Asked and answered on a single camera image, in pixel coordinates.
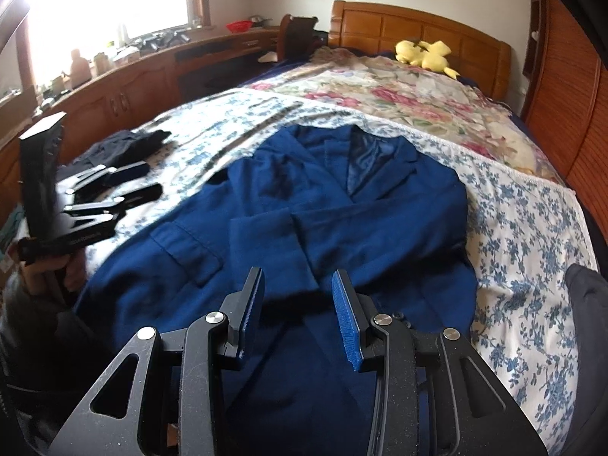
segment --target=bed sheet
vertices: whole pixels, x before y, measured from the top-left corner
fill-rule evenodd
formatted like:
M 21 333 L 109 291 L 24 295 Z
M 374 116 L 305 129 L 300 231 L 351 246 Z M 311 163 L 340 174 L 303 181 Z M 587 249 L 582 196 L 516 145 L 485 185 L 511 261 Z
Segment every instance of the bed sheet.
M 478 89 L 417 66 L 323 47 L 305 65 L 246 87 L 358 109 L 561 183 L 542 150 L 512 122 L 507 108 Z
M 113 239 L 89 247 L 89 272 L 213 173 L 251 155 L 265 138 L 291 124 L 356 124 L 375 135 L 403 135 L 458 173 L 469 198 L 467 252 L 479 281 L 472 342 L 551 454 L 557 454 L 568 433 L 578 379 L 564 275 L 573 263 L 596 269 L 581 208 L 571 190 L 455 143 L 355 109 L 253 89 L 184 105 L 142 127 L 173 132 L 148 160 L 147 177 L 108 195 L 160 182 L 162 198 L 129 211 Z

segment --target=drawer handle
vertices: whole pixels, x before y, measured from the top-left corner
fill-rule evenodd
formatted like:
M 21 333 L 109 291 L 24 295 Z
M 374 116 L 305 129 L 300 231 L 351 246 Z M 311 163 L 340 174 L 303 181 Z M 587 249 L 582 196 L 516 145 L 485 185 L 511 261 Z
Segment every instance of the drawer handle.
M 123 111 L 127 111 L 129 109 L 129 100 L 124 93 L 120 93 L 120 105 L 122 106 Z
M 118 116 L 118 106 L 116 105 L 116 101 L 114 98 L 110 98 L 110 105 L 112 106 L 112 111 L 114 112 L 114 116 Z

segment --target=red bowl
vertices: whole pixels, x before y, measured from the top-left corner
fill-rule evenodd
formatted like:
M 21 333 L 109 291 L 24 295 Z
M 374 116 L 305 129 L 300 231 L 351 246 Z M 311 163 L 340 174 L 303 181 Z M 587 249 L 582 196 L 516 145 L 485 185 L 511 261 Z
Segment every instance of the red bowl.
M 253 26 L 253 22 L 251 21 L 238 21 L 232 22 L 232 24 L 228 24 L 226 27 L 232 34 L 235 34 L 247 32 L 251 29 L 251 26 Z

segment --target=blue floral sheet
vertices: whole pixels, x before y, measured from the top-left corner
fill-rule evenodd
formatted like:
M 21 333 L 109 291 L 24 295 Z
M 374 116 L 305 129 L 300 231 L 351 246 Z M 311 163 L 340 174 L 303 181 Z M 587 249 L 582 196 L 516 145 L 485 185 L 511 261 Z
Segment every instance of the blue floral sheet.
M 467 187 L 467 251 L 479 281 L 472 343 L 536 428 L 550 454 L 568 433 L 576 397 L 578 349 L 564 274 L 596 269 L 581 208 L 571 190 L 530 176 L 448 140 L 355 109 L 253 89 L 233 89 L 167 112 L 141 127 L 173 132 L 148 161 L 144 180 L 109 196 L 160 182 L 162 198 L 131 210 L 111 240 L 87 251 L 89 272 L 123 241 L 185 198 L 215 172 L 251 155 L 291 124 L 357 124 L 379 136 L 405 136 L 453 168 Z

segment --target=blue suit jacket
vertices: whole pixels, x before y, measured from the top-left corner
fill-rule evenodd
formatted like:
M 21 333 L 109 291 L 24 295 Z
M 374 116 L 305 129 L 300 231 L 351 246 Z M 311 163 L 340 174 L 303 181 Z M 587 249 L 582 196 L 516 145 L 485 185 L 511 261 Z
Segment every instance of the blue suit jacket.
M 468 333 L 477 281 L 467 200 L 454 171 L 404 138 L 294 126 L 114 252 L 77 304 L 118 350 L 142 326 L 187 327 L 266 276 L 253 355 L 224 373 L 243 454 L 365 454 L 375 375 L 353 372 L 331 300 L 348 271 L 380 310 Z

